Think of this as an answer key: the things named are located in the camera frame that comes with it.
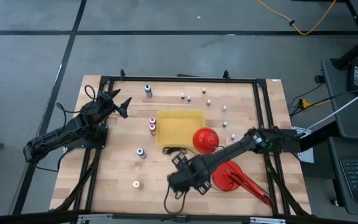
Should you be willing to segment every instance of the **yellow cable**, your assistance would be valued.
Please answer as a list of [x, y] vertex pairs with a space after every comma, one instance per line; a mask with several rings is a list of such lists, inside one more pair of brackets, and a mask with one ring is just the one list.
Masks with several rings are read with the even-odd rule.
[[[270, 7], [268, 7], [268, 6], [267, 6], [265, 3], [263, 3], [261, 0], [257, 0], [257, 1], [258, 1], [259, 3], [261, 3], [262, 5], [264, 5], [264, 6], [265, 6], [268, 10], [270, 10], [272, 13], [277, 14], [277, 15], [279, 15], [279, 16], [282, 16], [282, 17], [288, 19], [290, 22], [292, 21], [292, 19], [288, 18], [286, 15], [283, 15], [283, 14], [281, 14], [281, 13], [279, 13], [279, 12], [276, 12], [276, 11], [274, 11], [273, 9], [271, 9]], [[293, 23], [292, 26], [293, 26], [293, 27], [296, 29], [296, 31], [298, 31], [298, 33], [301, 34], [301, 35], [308, 35], [308, 34], [310, 34], [311, 32], [314, 31], [315, 28], [317, 28], [317, 27], [320, 25], [321, 21], [323, 21], [323, 19], [327, 16], [328, 12], [333, 8], [335, 2], [336, 2], [336, 0], [334, 0], [333, 3], [331, 3], [331, 5], [330, 5], [329, 8], [327, 9], [326, 13], [324, 13], [324, 15], [322, 16], [322, 18], [316, 23], [316, 25], [314, 25], [313, 28], [311, 28], [310, 31], [305, 32], [305, 33], [302, 33], [302, 32], [297, 28], [297, 26], [295, 25], [295, 23]]]
[[313, 106], [320, 106], [320, 105], [323, 105], [323, 104], [326, 104], [326, 103], [329, 103], [329, 102], [331, 102], [331, 100], [327, 100], [327, 101], [324, 101], [324, 102], [318, 103], [318, 104], [313, 105]]

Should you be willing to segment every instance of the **small bottle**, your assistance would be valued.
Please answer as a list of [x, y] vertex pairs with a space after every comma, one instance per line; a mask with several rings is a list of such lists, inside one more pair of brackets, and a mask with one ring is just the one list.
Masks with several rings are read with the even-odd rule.
[[149, 122], [150, 122], [150, 124], [156, 124], [157, 121], [155, 120], [155, 118], [150, 118]]
[[146, 152], [145, 152], [144, 149], [142, 149], [142, 148], [138, 148], [138, 149], [136, 150], [136, 154], [137, 154], [141, 159], [146, 158]]
[[150, 85], [144, 86], [144, 91], [146, 92], [146, 97], [147, 98], [153, 97], [152, 87]]
[[155, 135], [155, 124], [150, 124], [149, 129], [150, 129], [150, 133], [152, 133], [152, 135]]

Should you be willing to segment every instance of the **black cable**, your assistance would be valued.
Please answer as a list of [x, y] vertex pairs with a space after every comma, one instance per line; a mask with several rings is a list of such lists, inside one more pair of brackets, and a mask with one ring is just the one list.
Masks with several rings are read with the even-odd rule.
[[177, 198], [177, 195], [175, 195], [175, 199], [179, 199], [181, 196], [183, 196], [183, 201], [181, 203], [181, 208], [180, 208], [179, 211], [171, 212], [167, 208], [167, 198], [168, 198], [168, 195], [169, 195], [169, 187], [170, 187], [170, 185], [168, 184], [167, 194], [165, 194], [165, 198], [164, 198], [164, 209], [169, 214], [179, 214], [183, 210], [183, 207], [185, 206], [186, 194], [187, 194], [188, 191], [186, 191], [185, 193], [182, 193], [178, 198]]
[[51, 172], [59, 172], [59, 171], [57, 171], [57, 170], [42, 168], [42, 167], [39, 167], [38, 165], [35, 165], [35, 168], [38, 168], [38, 169], [41, 169], [41, 170], [46, 170], [46, 171], [51, 171]]
[[69, 148], [68, 148], [67, 151], [64, 152], [64, 153], [60, 156], [59, 161], [57, 162], [57, 170], [58, 170], [58, 171], [60, 170], [60, 163], [62, 162], [63, 157], [65, 157], [65, 155], [66, 155], [67, 153], [69, 153], [71, 150], [72, 150], [72, 149], [69, 149]]
[[63, 128], [65, 128], [66, 126], [66, 122], [67, 122], [67, 114], [66, 114], [66, 111], [64, 109], [64, 107], [60, 104], [60, 103], [56, 103], [56, 107], [61, 109], [61, 111], [63, 112], [63, 116], [65, 118], [64, 122], [63, 122], [63, 126], [57, 131], [58, 134], [60, 134], [60, 131], [63, 130]]
[[299, 109], [299, 104], [297, 104], [296, 106], [295, 106], [295, 109], [292, 111], [292, 113], [291, 114], [294, 114], [294, 113], [296, 113], [297, 111], [298, 111], [298, 109]]
[[234, 182], [231, 182], [231, 186], [230, 186], [229, 190], [217, 189], [217, 188], [213, 187], [212, 185], [211, 185], [211, 188], [218, 190], [218, 191], [222, 191], [222, 192], [229, 192], [233, 188], [233, 186], [234, 186]]
[[197, 153], [193, 152], [191, 149], [188, 149], [186, 147], [164, 147], [162, 149], [162, 154], [170, 155], [173, 152], [180, 151], [183, 154], [187, 154], [187, 151], [190, 151], [194, 155], [197, 155]]
[[224, 149], [224, 146], [216, 146], [216, 149], [217, 149], [217, 148], [220, 148], [220, 147]]
[[299, 95], [299, 96], [294, 97], [294, 98], [292, 99], [292, 102], [291, 102], [289, 105], [287, 105], [287, 106], [292, 105], [292, 104], [295, 102], [295, 99], [296, 99], [296, 98], [301, 97], [301, 96], [305, 96], [306, 94], [311, 93], [312, 91], [317, 90], [321, 85], [322, 85], [322, 83], [320, 83], [320, 85], [318, 85], [318, 86], [315, 87], [314, 89], [312, 89], [312, 90], [310, 90], [310, 91], [307, 91], [306, 93], [304, 93], [304, 94], [302, 94], [302, 95]]
[[295, 112], [295, 113], [290, 114], [290, 117], [291, 117], [291, 116], [294, 116], [294, 115], [296, 115], [296, 114], [298, 114], [298, 113], [301, 113], [302, 111], [304, 111], [304, 110], [306, 110], [306, 109], [308, 109], [308, 108], [310, 108], [310, 107], [312, 107], [312, 106], [314, 106], [314, 105], [316, 105], [316, 104], [318, 104], [318, 103], [322, 103], [322, 102], [324, 102], [324, 101], [326, 101], [326, 100], [331, 100], [331, 99], [333, 99], [333, 98], [335, 98], [335, 97], [339, 97], [339, 96], [343, 96], [343, 95], [346, 95], [346, 94], [349, 94], [349, 93], [355, 93], [355, 92], [358, 92], [358, 90], [348, 91], [348, 92], [346, 92], [346, 93], [341, 93], [341, 94], [338, 94], [338, 95], [335, 95], [335, 96], [330, 96], [330, 97], [325, 98], [325, 99], [323, 99], [323, 100], [320, 100], [320, 101], [318, 101], [318, 102], [316, 102], [316, 103], [313, 103], [312, 105], [310, 105], [310, 106], [308, 106], [308, 107], [306, 107], [306, 108], [303, 108], [302, 110], [300, 110], [300, 111], [298, 111], [298, 112]]
[[[89, 95], [88, 91], [86, 91], [86, 88], [87, 88], [87, 87], [90, 87], [90, 88], [91, 88], [92, 93], [93, 93], [93, 97]], [[95, 91], [94, 91], [94, 88], [93, 88], [91, 85], [86, 85], [86, 86], [84, 87], [84, 90], [85, 90], [85, 94], [86, 94], [89, 98], [91, 98], [92, 100], [97, 100], [97, 98], [96, 98], [96, 93], [95, 93]]]

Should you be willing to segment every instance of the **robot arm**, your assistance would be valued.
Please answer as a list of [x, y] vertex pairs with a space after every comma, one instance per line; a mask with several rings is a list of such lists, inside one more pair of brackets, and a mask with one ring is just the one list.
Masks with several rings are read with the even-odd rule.
[[128, 98], [123, 104], [117, 106], [112, 99], [119, 92], [120, 90], [114, 90], [111, 93], [99, 92], [98, 99], [85, 104], [78, 115], [69, 120], [66, 125], [43, 136], [33, 138], [23, 148], [25, 161], [36, 164], [50, 151], [77, 139], [98, 138], [100, 132], [97, 125], [115, 111], [118, 111], [123, 118], [127, 118], [127, 108], [132, 98]]
[[283, 138], [279, 130], [250, 129], [240, 141], [214, 154], [195, 156], [190, 161], [185, 155], [179, 154], [172, 159], [178, 171], [168, 176], [168, 183], [175, 193], [184, 193], [189, 191], [190, 187], [194, 187], [203, 195], [211, 187], [211, 174], [220, 164], [247, 151], [255, 153], [275, 151], [282, 142]]
[[[290, 139], [294, 141], [296, 136], [292, 136]], [[225, 147], [223, 150], [216, 151], [214, 154], [198, 155], [188, 160], [185, 155], [179, 153], [172, 159], [172, 162], [178, 169], [168, 175], [168, 183], [170, 188], [175, 193], [185, 194], [189, 191], [190, 187], [196, 189], [201, 195], [204, 195], [211, 188], [211, 174], [218, 168], [223, 162], [227, 162], [236, 156], [247, 152], [253, 151], [254, 153], [263, 154], [265, 152], [280, 152], [285, 138], [281, 130], [277, 127], [273, 129], [250, 129], [244, 135], [244, 137], [234, 144]], [[274, 181], [280, 188], [280, 191], [284, 193], [288, 203], [294, 209], [297, 215], [310, 216], [305, 212], [299, 203], [295, 201], [291, 193], [285, 187], [284, 183], [279, 179], [272, 163], [268, 160], [267, 172], [273, 177]], [[267, 194], [259, 192], [255, 186], [252, 186], [252, 181], [245, 181], [247, 177], [245, 175], [230, 174], [233, 182], [238, 182], [239, 185], [246, 188], [248, 191], [261, 199], [267, 205], [271, 206], [271, 201]]]

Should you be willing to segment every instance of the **black clamp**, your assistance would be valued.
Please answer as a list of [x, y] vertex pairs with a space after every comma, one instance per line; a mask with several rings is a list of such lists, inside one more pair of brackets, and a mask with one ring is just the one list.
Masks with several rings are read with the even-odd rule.
[[231, 78], [230, 78], [229, 71], [227, 71], [227, 70], [224, 71], [223, 78], [225, 78], [227, 82], [230, 82]]
[[256, 83], [262, 88], [267, 88], [266, 79], [264, 78], [257, 78]]
[[123, 81], [123, 80], [124, 80], [124, 76], [125, 76], [125, 72], [124, 72], [124, 70], [123, 70], [123, 69], [121, 69], [121, 71], [120, 71], [120, 78], [121, 78], [121, 81]]

